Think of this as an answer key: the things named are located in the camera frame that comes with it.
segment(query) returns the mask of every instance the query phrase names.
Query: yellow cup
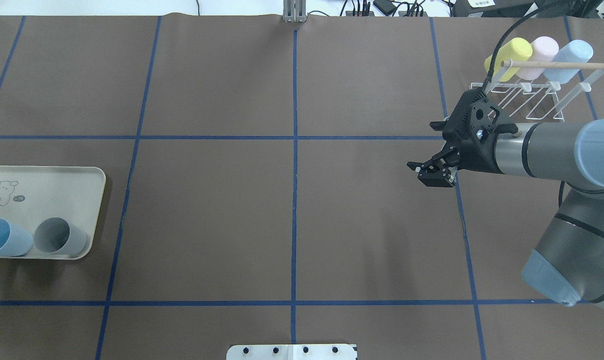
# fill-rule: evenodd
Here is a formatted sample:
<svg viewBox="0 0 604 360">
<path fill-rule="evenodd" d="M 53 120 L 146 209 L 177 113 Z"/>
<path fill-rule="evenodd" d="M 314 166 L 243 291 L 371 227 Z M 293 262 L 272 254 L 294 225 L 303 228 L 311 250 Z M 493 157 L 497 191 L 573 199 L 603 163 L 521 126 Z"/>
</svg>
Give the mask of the yellow cup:
<svg viewBox="0 0 604 360">
<path fill-rule="evenodd" d="M 512 59 L 516 62 L 525 62 L 533 55 L 533 47 L 523 38 L 514 38 L 505 43 L 498 51 L 498 57 L 495 61 L 495 73 L 500 71 L 501 62 Z M 484 61 L 484 68 L 489 71 L 491 66 L 492 54 Z M 501 77 L 501 82 L 507 82 L 519 70 L 518 67 L 512 67 Z"/>
</svg>

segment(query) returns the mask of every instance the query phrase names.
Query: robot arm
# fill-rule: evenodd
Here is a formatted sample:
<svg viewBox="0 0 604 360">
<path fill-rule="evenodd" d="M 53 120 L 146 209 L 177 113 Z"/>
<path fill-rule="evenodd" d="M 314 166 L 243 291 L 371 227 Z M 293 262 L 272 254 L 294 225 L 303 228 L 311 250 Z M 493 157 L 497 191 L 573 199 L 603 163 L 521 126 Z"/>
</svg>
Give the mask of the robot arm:
<svg viewBox="0 0 604 360">
<path fill-rule="evenodd" d="M 604 120 L 514 123 L 479 88 L 465 91 L 452 115 L 430 126 L 443 132 L 443 150 L 407 163 L 428 187 L 454 187 L 462 169 L 572 187 L 522 276 L 562 305 L 583 299 L 604 309 Z"/>
</svg>

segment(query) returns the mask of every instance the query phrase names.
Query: wooden dowel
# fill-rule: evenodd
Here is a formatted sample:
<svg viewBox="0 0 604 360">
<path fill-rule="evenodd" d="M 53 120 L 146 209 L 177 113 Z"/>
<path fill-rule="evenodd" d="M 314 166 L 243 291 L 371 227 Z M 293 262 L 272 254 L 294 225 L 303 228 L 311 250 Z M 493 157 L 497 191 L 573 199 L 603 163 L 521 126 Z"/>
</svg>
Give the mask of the wooden dowel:
<svg viewBox="0 0 604 360">
<path fill-rule="evenodd" d="M 551 61 L 512 61 L 502 62 L 503 68 L 544 68 L 544 69 L 583 69 L 604 70 L 604 63 L 557 63 Z"/>
</svg>

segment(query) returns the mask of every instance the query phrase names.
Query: metal clamp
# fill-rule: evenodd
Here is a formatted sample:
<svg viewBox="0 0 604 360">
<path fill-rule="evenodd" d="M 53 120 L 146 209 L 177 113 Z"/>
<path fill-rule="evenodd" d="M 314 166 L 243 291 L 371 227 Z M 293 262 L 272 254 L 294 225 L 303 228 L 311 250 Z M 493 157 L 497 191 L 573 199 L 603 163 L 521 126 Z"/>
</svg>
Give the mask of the metal clamp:
<svg viewBox="0 0 604 360">
<path fill-rule="evenodd" d="M 284 22 L 306 22 L 306 0 L 284 0 Z"/>
</svg>

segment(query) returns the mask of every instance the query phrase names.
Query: bear drawing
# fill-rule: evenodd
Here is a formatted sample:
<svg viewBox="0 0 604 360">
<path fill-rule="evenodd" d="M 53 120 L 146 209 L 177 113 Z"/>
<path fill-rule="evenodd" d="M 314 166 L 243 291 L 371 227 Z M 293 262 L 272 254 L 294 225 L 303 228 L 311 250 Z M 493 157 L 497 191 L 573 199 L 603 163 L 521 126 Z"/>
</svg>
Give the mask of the bear drawing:
<svg viewBox="0 0 604 360">
<path fill-rule="evenodd" d="M 0 207 L 7 205 L 11 201 L 11 195 L 18 184 L 16 181 L 0 181 Z"/>
</svg>

